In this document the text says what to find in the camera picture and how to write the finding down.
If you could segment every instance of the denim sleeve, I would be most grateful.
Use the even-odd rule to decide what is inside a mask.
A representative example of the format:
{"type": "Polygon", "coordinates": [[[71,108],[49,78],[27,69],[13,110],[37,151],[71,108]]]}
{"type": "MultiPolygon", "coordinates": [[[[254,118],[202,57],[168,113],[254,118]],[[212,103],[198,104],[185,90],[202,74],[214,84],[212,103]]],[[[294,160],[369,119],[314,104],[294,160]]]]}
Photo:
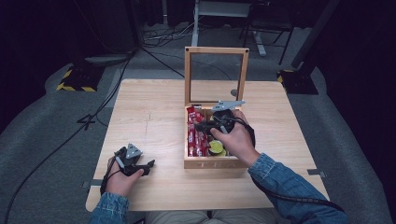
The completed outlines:
{"type": "Polygon", "coordinates": [[[118,194],[105,192],[95,209],[93,209],[89,223],[128,223],[125,216],[128,206],[129,202],[127,198],[118,194]]]}
{"type": "MultiPolygon", "coordinates": [[[[274,193],[326,200],[326,198],[300,175],[264,153],[248,169],[251,177],[262,187],[274,193]]],[[[332,207],[316,203],[297,203],[268,196],[277,212],[291,223],[347,223],[347,215],[332,207]]]]}

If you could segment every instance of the hand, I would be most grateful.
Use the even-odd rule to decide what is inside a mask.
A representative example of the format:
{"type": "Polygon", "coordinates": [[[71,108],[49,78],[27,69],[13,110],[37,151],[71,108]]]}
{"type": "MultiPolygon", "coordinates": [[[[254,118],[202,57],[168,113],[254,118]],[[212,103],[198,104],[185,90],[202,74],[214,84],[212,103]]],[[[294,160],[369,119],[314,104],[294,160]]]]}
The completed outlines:
{"type": "Polygon", "coordinates": [[[132,187],[140,178],[140,176],[142,176],[143,173],[144,170],[140,169],[133,175],[126,176],[120,171],[120,167],[117,161],[114,161],[108,176],[111,176],[112,174],[114,175],[111,176],[107,181],[106,192],[128,197],[128,194],[131,192],[132,187]]]}
{"type": "MultiPolygon", "coordinates": [[[[235,110],[233,116],[248,123],[245,115],[239,110],[235,110]]],[[[235,157],[248,167],[252,166],[260,157],[260,153],[254,148],[251,142],[248,130],[242,124],[236,122],[233,130],[228,134],[224,134],[215,128],[212,128],[210,132],[231,154],[235,155],[235,157]]]]}

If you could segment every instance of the person's left hand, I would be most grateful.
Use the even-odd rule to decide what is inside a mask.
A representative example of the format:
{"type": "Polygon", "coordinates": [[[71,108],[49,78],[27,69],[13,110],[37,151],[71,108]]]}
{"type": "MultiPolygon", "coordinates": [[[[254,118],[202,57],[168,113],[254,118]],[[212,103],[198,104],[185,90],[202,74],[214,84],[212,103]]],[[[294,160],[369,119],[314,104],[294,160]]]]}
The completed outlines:
{"type": "Polygon", "coordinates": [[[114,175],[111,176],[107,181],[106,192],[128,197],[128,194],[131,192],[132,187],[134,186],[136,181],[140,178],[140,176],[142,176],[143,173],[144,170],[140,169],[133,175],[126,176],[120,171],[120,167],[117,161],[114,161],[109,176],[111,176],[112,174],[114,175]]]}

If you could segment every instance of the table top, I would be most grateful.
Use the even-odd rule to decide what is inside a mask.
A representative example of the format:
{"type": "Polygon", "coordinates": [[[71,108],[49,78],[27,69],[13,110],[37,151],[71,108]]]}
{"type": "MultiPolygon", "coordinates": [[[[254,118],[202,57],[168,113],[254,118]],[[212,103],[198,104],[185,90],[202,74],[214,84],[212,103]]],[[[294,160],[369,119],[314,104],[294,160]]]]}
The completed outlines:
{"type": "MultiPolygon", "coordinates": [[[[213,99],[221,99],[236,83],[194,80],[191,85],[212,86],[218,94],[213,99]]],[[[320,176],[307,172],[317,167],[282,85],[247,81],[243,99],[242,111],[255,130],[257,150],[289,166],[328,198],[320,176]]],[[[132,211],[273,207],[247,169],[183,168],[184,110],[184,80],[123,80],[93,179],[103,178],[115,151],[133,143],[143,151],[138,164],[156,161],[129,196],[132,211]]],[[[87,210],[99,200],[100,187],[91,186],[87,210]]]]}

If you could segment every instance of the person's right hand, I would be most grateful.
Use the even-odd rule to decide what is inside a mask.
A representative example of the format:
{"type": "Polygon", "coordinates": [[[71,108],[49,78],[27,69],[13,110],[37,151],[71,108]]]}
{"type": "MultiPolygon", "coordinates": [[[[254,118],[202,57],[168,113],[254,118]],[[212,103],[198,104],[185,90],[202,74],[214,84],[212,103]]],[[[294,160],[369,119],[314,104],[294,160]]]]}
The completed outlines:
{"type": "MultiPolygon", "coordinates": [[[[239,110],[233,111],[233,116],[248,123],[245,115],[239,110]]],[[[233,130],[228,134],[224,134],[215,128],[212,128],[210,132],[231,154],[248,167],[252,166],[260,157],[260,153],[254,148],[251,142],[248,130],[242,124],[236,122],[233,130]]]]}

